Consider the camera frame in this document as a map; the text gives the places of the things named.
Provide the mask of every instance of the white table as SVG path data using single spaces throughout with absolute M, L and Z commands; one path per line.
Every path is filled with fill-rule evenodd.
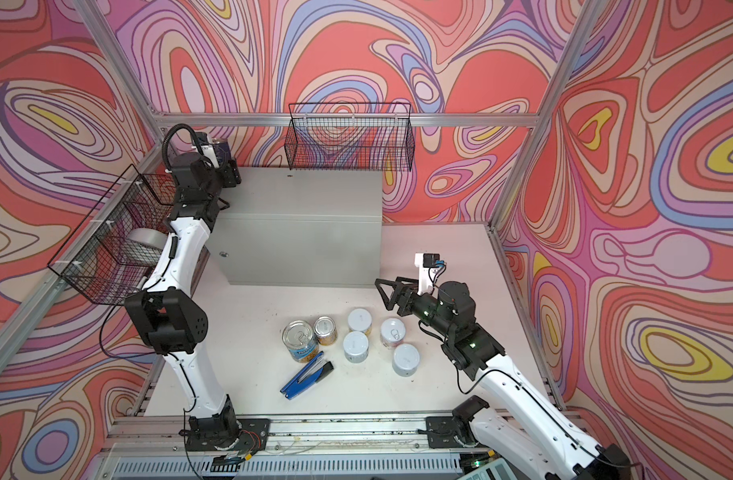
M 441 254 L 447 262 L 441 282 L 468 284 L 477 303 L 477 321 L 503 344 L 526 378 L 545 393 L 484 226 L 384 226 L 381 278 L 417 277 L 414 254 L 420 251 Z M 237 414 L 448 411 L 467 398 L 457 390 L 456 370 L 441 352 L 439 341 L 420 332 L 414 316 L 403 321 L 407 341 L 420 352 L 419 370 L 408 378 L 393 371 L 392 351 L 383 347 L 379 327 L 394 315 L 385 310 L 376 289 L 232 286 L 210 261 L 194 300 L 208 314 L 207 351 Z M 370 311 L 373 329 L 369 357 L 352 364 L 342 354 L 342 338 L 347 333 L 347 314 L 357 307 Z M 322 315 L 331 316 L 337 324 L 338 341 L 322 347 L 334 371 L 287 400 L 279 390 L 302 364 L 290 357 L 281 331 L 292 320 L 313 321 Z M 460 384 L 463 389 L 471 385 L 464 373 Z M 482 389 L 474 393 L 493 407 L 504 407 Z M 181 415 L 187 405 L 174 372 L 165 365 L 145 415 Z

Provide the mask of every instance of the wire basket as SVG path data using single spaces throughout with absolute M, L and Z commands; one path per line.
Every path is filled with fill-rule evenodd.
M 412 105 L 293 103 L 284 149 L 290 169 L 411 171 Z
M 128 168 L 111 189 L 125 183 L 129 186 L 110 214 L 102 220 L 90 220 L 88 214 L 48 264 L 50 270 L 98 305 L 119 304 L 139 291 L 158 263 L 160 250 L 130 239 L 132 230 L 149 228 L 168 234 L 164 222 L 174 203 L 175 190 L 171 177 L 140 174 L 136 168 Z M 101 200 L 111 196 L 111 189 Z M 81 250 L 73 258 L 56 260 L 77 232 L 92 223 L 99 225 Z

